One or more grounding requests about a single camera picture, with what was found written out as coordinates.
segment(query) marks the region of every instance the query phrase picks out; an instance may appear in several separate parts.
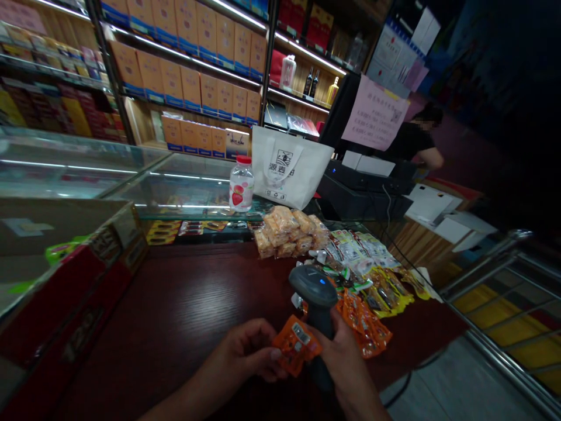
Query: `bottle cap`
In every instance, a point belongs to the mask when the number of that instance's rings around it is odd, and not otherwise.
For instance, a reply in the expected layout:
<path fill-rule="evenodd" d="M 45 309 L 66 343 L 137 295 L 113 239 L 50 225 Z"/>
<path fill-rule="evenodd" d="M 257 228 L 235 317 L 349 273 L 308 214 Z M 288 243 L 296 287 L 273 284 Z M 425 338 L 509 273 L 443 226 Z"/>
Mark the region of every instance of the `bottle cap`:
<path fill-rule="evenodd" d="M 251 164 L 251 157 L 246 155 L 238 155 L 236 157 L 236 162 L 239 162 L 240 164 Z"/>

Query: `dark wood counter surface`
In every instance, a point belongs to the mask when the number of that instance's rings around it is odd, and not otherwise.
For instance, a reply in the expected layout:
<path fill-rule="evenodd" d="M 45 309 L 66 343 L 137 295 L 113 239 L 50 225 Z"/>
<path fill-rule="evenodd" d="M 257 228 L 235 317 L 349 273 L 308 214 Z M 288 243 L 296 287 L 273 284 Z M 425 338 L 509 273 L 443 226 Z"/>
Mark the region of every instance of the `dark wood counter surface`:
<path fill-rule="evenodd" d="M 280 330 L 296 312 L 295 263 L 258 260 L 252 243 L 152 247 L 53 419 L 135 419 L 185 382 L 232 326 L 263 317 Z M 394 336 L 368 361 L 379 390 L 466 329 L 436 300 L 416 299 L 383 323 Z M 322 402 L 305 370 L 275 385 L 248 381 L 212 419 L 333 419 Z"/>

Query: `white tote bag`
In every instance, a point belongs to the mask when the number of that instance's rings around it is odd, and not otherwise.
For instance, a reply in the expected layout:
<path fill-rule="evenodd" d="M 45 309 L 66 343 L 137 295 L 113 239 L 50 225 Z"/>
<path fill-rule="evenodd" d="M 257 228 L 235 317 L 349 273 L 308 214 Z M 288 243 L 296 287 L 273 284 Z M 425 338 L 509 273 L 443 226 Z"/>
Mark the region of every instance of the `white tote bag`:
<path fill-rule="evenodd" d="M 254 194 L 304 209 L 314 196 L 334 149 L 276 130 L 253 126 Z"/>

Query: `liquor bottle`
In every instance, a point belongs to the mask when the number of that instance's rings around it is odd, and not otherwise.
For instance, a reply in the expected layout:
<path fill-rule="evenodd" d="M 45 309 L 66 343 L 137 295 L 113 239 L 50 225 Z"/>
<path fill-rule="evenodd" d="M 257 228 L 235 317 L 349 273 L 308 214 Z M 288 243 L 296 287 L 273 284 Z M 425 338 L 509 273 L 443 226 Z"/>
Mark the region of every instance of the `liquor bottle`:
<path fill-rule="evenodd" d="M 302 98 L 305 98 L 306 95 L 308 95 L 308 93 L 310 92 L 310 88 L 311 88 L 311 82 L 313 80 L 313 76 L 312 73 L 314 73 L 314 67 L 310 67 L 310 72 L 308 73 L 308 77 L 306 78 L 306 85 L 304 86 L 304 95 L 302 95 Z"/>
<path fill-rule="evenodd" d="M 310 88 L 310 96 L 312 98 L 314 98 L 314 96 L 316 96 L 316 86 L 317 86 L 317 78 L 320 75 L 320 71 L 318 70 L 316 73 L 316 77 L 314 79 L 314 81 L 311 83 L 311 88 Z"/>

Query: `hand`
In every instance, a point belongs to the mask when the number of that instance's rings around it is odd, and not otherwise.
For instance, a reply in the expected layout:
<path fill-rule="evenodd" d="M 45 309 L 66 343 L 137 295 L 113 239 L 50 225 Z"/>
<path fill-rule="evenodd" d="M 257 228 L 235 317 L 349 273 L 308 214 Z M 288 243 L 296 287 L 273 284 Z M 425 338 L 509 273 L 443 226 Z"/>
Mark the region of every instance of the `hand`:
<path fill-rule="evenodd" d="M 391 421 L 362 359 L 353 331 L 335 309 L 331 309 L 331 321 L 335 331 L 333 341 L 319 330 L 309 328 L 323 348 L 320 357 L 335 383 L 335 394 L 347 420 Z"/>
<path fill-rule="evenodd" d="M 271 347 L 275 329 L 265 319 L 232 328 L 195 375 L 177 392 L 149 411 L 142 420 L 202 420 L 224 405 L 253 375 L 266 382 L 286 379 Z"/>

